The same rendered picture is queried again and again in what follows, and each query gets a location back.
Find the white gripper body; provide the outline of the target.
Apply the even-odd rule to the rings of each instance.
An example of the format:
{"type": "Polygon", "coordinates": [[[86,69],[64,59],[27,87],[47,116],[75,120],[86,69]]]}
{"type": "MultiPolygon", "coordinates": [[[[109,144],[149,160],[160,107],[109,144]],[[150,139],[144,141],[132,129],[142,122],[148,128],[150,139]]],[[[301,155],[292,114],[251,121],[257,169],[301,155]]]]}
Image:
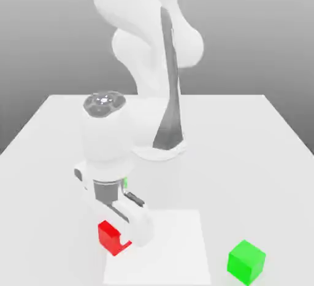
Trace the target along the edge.
{"type": "Polygon", "coordinates": [[[119,232],[129,228],[130,241],[135,246],[144,247],[153,239],[154,223],[148,207],[140,207],[121,190],[118,191],[118,200],[110,206],[98,201],[89,190],[82,190],[82,198],[94,212],[98,223],[106,220],[119,232]]]}

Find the small green cube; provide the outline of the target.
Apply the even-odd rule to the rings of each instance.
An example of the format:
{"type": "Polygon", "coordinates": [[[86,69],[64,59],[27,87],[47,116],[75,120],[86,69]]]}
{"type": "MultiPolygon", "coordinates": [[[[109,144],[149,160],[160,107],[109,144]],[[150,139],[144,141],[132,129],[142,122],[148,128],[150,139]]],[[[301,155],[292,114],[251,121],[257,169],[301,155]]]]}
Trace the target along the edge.
{"type": "Polygon", "coordinates": [[[242,240],[229,252],[227,272],[250,286],[262,273],[265,259],[266,254],[262,250],[242,240]]]}

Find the small red cube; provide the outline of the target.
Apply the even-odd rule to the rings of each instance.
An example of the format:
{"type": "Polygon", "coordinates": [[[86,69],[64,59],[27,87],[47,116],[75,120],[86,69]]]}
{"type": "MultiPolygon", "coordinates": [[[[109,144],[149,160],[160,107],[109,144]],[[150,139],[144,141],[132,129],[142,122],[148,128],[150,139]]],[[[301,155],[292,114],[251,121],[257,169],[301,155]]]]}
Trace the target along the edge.
{"type": "Polygon", "coordinates": [[[130,240],[122,244],[121,233],[106,220],[98,224],[98,238],[103,248],[114,257],[132,244],[130,240]]]}

